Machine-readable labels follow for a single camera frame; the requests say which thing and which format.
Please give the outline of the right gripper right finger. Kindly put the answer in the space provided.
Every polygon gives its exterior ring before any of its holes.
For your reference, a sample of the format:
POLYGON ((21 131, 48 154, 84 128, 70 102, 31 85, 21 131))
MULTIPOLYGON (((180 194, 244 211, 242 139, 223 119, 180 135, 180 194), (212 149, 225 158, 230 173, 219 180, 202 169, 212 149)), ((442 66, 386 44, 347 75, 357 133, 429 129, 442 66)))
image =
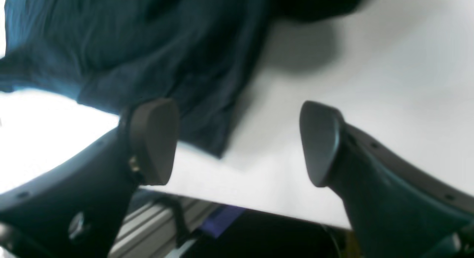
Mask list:
POLYGON ((310 181, 342 199, 364 257, 473 257, 471 195, 406 162, 337 108, 305 101, 299 130, 310 181))

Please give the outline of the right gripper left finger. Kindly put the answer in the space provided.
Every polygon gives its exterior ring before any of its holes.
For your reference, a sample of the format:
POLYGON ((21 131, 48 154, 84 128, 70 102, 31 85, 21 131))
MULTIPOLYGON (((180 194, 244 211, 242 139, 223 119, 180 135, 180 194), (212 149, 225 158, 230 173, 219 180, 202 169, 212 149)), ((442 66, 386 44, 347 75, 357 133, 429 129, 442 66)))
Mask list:
POLYGON ((141 185, 166 185, 179 138, 172 99, 127 108, 117 128, 1 195, 1 247, 18 258, 106 258, 141 185))

